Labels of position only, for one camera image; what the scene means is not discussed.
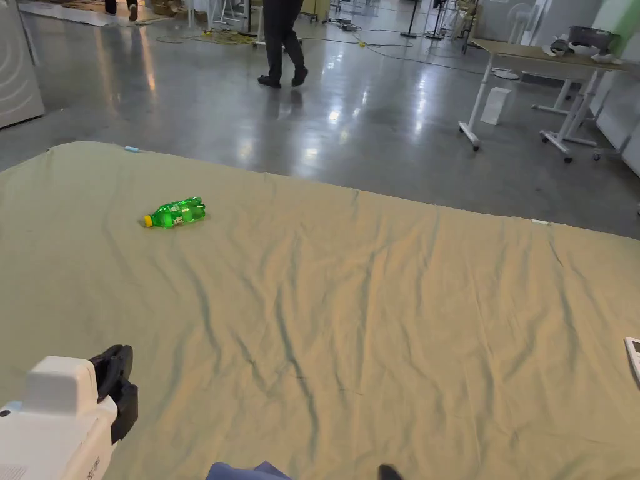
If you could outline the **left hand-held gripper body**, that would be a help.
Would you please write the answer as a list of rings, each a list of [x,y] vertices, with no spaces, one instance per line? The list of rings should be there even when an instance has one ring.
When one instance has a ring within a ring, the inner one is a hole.
[[[28,372],[23,399],[1,408],[1,478],[102,479],[138,420],[130,383],[119,402],[98,403],[89,359],[45,357]]]

